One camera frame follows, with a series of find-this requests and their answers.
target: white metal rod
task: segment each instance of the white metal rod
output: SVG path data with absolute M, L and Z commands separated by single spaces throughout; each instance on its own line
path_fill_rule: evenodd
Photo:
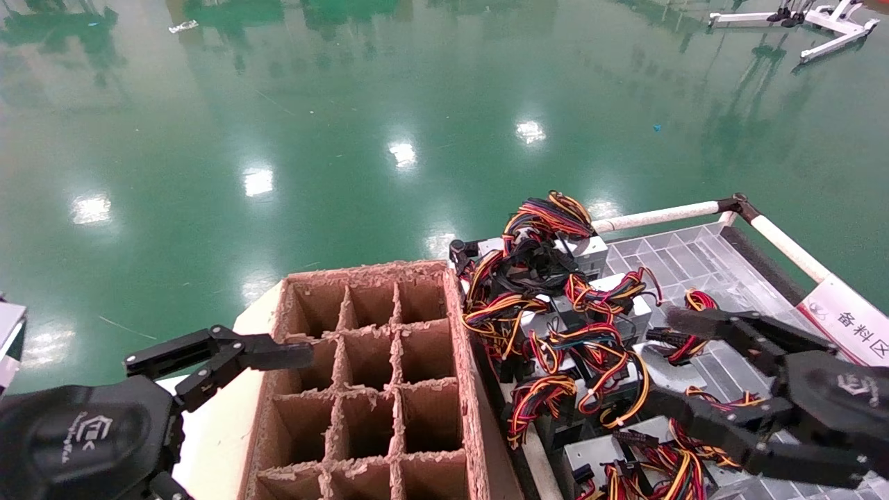
M 641 214 L 622 215 L 620 217 L 612 217 L 601 221 L 593 221 L 593 228 L 597 233 L 604 233 L 637 228 L 649 224 L 658 224 L 661 222 L 691 219 L 692 217 L 712 215 L 717 212 L 719 212 L 719 204 L 717 202 L 705 201 L 693 205 L 676 206 L 674 208 L 664 208 L 663 210 L 654 210 L 652 212 L 642 212 Z
M 758 215 L 750 221 L 750 225 L 765 236 L 775 245 L 781 252 L 795 263 L 799 269 L 820 284 L 830 275 L 828 268 L 815 260 L 808 252 L 804 250 L 796 241 L 788 236 L 784 231 L 769 221 L 764 215 Z

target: robotic hand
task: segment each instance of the robotic hand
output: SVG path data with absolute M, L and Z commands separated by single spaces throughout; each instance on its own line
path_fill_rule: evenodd
M 855 488 L 868 470 L 889 477 L 889 367 L 837 359 L 837 346 L 757 312 L 673 309 L 668 324 L 726 341 L 766 376 L 771 399 L 717 409 L 655 388 L 649 411 L 722 448 L 744 470 L 782 480 Z M 798 443 L 770 439 L 786 429 Z
M 205 362 L 171 395 L 152 382 Z M 190 500 L 171 476 L 182 413 L 201 407 L 246 368 L 311 364 L 307 343 L 215 326 L 126 358 L 127 379 L 68 385 L 0 401 L 0 500 Z

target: cardboard grid insert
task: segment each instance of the cardboard grid insert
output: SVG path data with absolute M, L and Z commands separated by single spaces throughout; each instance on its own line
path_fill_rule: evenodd
M 243 498 L 488 500 L 459 311 L 444 262 L 289 276 L 274 336 L 315 360 L 264 375 Z

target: cable bundle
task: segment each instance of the cable bundle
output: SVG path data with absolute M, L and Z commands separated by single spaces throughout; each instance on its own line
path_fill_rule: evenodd
M 764 399 L 759 398 L 756 394 L 745 391 L 743 397 L 741 397 L 740 399 L 730 401 L 728 403 L 722 403 L 713 395 L 708 394 L 694 386 L 686 389 L 685 395 L 704 399 L 717 409 L 725 412 L 732 411 L 737 407 L 752 407 L 765 401 Z M 732 460 L 729 455 L 725 453 L 722 448 L 706 445 L 701 441 L 696 440 L 695 438 L 691 438 L 687 434 L 685 434 L 685 431 L 682 429 L 682 427 L 679 426 L 679 423 L 676 421 L 676 419 L 671 418 L 669 420 L 669 429 L 670 432 L 673 433 L 673 438 L 676 440 L 676 443 L 680 447 L 693 452 L 699 458 L 703 460 L 713 460 L 720 467 L 729 467 L 732 469 L 741 468 L 737 463 L 734 462 L 734 460 Z
M 490 277 L 502 258 L 502 253 L 492 250 L 479 259 L 478 262 L 472 264 L 469 289 L 466 292 L 466 302 L 463 304 L 463 310 L 472 310 L 476 308 L 477 304 L 484 303 L 491 292 Z
M 707 500 L 703 465 L 693 452 L 662 444 L 643 448 L 642 453 L 644 468 L 668 478 L 654 486 L 648 500 Z
M 685 307 L 691 310 L 719 309 L 719 304 L 701 290 L 689 288 L 685 292 Z M 671 365 L 681 365 L 701 353 L 706 345 L 706 339 L 688 335 L 683 342 L 675 344 L 673 349 L 660 349 L 660 351 Z
M 505 293 L 489 303 L 478 302 L 473 311 L 461 316 L 461 322 L 487 339 L 493 352 L 505 359 L 510 353 L 521 354 L 515 344 L 522 313 L 543 312 L 547 308 L 547 303 L 536 297 L 526 299 L 520 294 Z
M 645 291 L 645 282 L 642 280 L 648 274 L 657 289 L 657 295 Z M 609 320 L 613 316 L 621 314 L 633 301 L 633 297 L 640 294 L 649 294 L 655 298 L 655 305 L 660 306 L 662 295 L 661 285 L 652 271 L 646 267 L 640 267 L 624 275 L 621 282 L 611 290 L 596 290 L 587 283 L 587 280 L 578 274 L 572 274 L 565 283 L 565 298 L 571 301 L 572 307 L 578 312 L 592 310 L 605 314 Z
M 605 491 L 607 500 L 645 500 L 646 496 L 639 487 L 638 472 L 632 475 L 622 474 L 615 464 L 605 464 Z
M 637 400 L 628 411 L 613 420 L 608 419 L 612 409 L 606 408 L 599 416 L 605 428 L 622 425 L 645 403 L 650 383 L 648 370 L 635 352 L 624 349 L 621 336 L 611 323 L 592 323 L 571 332 L 557 332 L 550 328 L 549 337 L 532 335 L 529 340 L 534 357 L 546 373 L 558 373 L 565 354 L 572 352 L 583 360 L 591 373 L 597 375 L 594 385 L 588 388 L 587 394 L 578 403 L 578 410 L 584 415 L 594 415 L 599 411 L 605 395 L 617 389 L 620 381 L 615 376 L 630 362 L 636 366 L 640 378 Z M 595 399 L 595 406 L 590 405 L 591 399 Z
M 557 232 L 572 238 L 591 238 L 596 235 L 589 212 L 574 198 L 550 191 L 548 199 L 528 198 L 518 207 L 503 229 L 503 254 L 509 255 L 521 236 L 537 233 L 540 238 L 553 238 Z
M 568 375 L 548 375 L 519 384 L 512 391 L 513 409 L 507 429 L 509 445 L 516 449 L 525 442 L 528 425 L 542 415 L 544 409 L 558 418 L 561 398 L 573 398 L 576 393 L 574 380 Z

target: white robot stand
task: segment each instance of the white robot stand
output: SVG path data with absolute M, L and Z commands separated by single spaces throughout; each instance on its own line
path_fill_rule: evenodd
M 852 13 L 861 8 L 861 0 L 843 0 L 836 7 L 833 5 L 821 5 L 811 10 L 806 10 L 813 0 L 804 0 L 800 10 L 792 12 L 788 8 L 788 0 L 781 2 L 777 12 L 756 12 L 750 14 L 722 14 L 713 12 L 710 14 L 710 26 L 718 22 L 739 21 L 768 21 L 778 22 L 786 28 L 792 28 L 803 22 L 812 24 L 815 28 L 825 28 L 835 32 L 839 36 L 826 44 L 818 45 L 813 49 L 802 51 L 799 54 L 800 64 L 805 64 L 820 55 L 833 52 L 859 38 L 870 34 L 880 20 L 871 19 L 862 26 L 852 20 Z

